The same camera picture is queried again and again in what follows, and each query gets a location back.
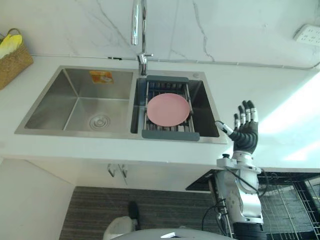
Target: marble backsplash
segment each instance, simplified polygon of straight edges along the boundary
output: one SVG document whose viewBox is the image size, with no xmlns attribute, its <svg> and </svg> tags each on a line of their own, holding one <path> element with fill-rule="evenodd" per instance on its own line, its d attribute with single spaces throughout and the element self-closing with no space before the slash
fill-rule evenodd
<svg viewBox="0 0 320 240">
<path fill-rule="evenodd" d="M 320 24 L 318 0 L 148 0 L 147 51 L 156 60 L 309 67 L 320 47 L 293 35 Z M 2 0 L 0 33 L 21 29 L 32 54 L 135 58 L 133 0 Z"/>
</svg>

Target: floor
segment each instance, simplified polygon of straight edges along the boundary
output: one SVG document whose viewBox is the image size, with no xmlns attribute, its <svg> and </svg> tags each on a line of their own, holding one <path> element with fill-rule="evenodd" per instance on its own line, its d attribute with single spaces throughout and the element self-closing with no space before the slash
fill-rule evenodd
<svg viewBox="0 0 320 240">
<path fill-rule="evenodd" d="M 206 209 L 213 205 L 206 193 L 77 186 L 60 240 L 101 240 L 114 218 L 128 215 L 129 201 L 139 206 L 142 229 L 185 226 L 200 230 Z M 206 216 L 204 230 L 219 233 L 213 212 Z"/>
</svg>

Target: wire rack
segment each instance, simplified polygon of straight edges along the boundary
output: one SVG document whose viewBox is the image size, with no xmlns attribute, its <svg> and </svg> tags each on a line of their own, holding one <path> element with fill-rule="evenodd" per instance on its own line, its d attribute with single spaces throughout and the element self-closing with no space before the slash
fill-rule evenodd
<svg viewBox="0 0 320 240">
<path fill-rule="evenodd" d="M 189 104 L 190 114 L 189 117 L 179 125 L 164 127 L 154 124 L 149 120 L 147 115 L 148 102 L 155 96 L 159 94 L 173 93 L 178 94 L 185 98 Z M 191 105 L 191 99 L 189 94 L 189 87 L 187 83 L 174 83 L 174 82 L 155 82 L 147 81 L 146 84 L 146 98 L 145 98 L 145 114 L 144 114 L 144 130 L 158 130 L 158 131 L 171 131 L 171 132 L 195 132 L 194 122 L 193 122 L 193 109 Z"/>
<path fill-rule="evenodd" d="M 260 198 L 264 231 L 272 240 L 320 240 L 320 177 L 301 180 L 272 173 Z"/>
</svg>

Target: white cabinet door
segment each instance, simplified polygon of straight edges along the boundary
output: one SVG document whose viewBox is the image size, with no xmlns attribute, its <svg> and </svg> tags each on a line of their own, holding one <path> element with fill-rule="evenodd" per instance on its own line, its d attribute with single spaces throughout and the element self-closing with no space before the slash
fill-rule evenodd
<svg viewBox="0 0 320 240">
<path fill-rule="evenodd" d="M 162 191 L 185 191 L 186 187 L 200 178 L 211 168 L 203 165 L 133 165 L 119 164 L 124 169 L 125 181 L 129 189 Z"/>
<path fill-rule="evenodd" d="M 30 160 L 29 162 L 75 186 L 127 187 L 118 164 L 80 159 Z"/>
</svg>

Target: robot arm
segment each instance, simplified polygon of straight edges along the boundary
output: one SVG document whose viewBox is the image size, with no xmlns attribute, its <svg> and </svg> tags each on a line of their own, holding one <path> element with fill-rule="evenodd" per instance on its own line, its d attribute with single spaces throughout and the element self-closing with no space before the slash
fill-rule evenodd
<svg viewBox="0 0 320 240">
<path fill-rule="evenodd" d="M 225 205 L 233 222 L 235 237 L 239 240 L 266 240 L 263 232 L 263 216 L 258 196 L 257 175 L 261 169 L 253 165 L 252 153 L 258 143 L 258 113 L 251 101 L 243 101 L 239 106 L 239 115 L 234 114 L 234 129 L 221 121 L 215 124 L 231 140 L 233 155 L 224 154 L 217 160 L 223 168 L 215 176 L 219 199 L 225 199 Z"/>
</svg>

